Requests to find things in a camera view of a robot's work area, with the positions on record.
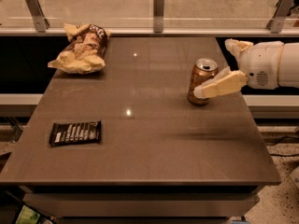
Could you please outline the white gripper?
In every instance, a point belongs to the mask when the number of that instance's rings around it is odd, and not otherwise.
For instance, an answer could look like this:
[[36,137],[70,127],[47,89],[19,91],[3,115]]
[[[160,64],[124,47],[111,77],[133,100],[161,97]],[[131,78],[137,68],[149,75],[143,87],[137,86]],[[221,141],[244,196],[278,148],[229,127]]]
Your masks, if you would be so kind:
[[278,87],[278,64],[284,44],[280,41],[252,42],[226,39],[226,49],[235,57],[240,70],[225,67],[212,79],[194,88],[197,98],[213,98],[240,91],[246,84],[253,89]]

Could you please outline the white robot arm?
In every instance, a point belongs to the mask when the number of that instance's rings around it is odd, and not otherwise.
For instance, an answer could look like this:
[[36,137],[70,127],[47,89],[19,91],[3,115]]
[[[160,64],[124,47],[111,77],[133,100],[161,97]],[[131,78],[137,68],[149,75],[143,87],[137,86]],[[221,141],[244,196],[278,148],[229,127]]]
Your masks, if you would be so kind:
[[229,67],[194,88],[196,98],[212,98],[240,91],[244,86],[273,90],[299,88],[299,43],[281,41],[253,44],[226,39],[226,49],[235,57],[236,71]]

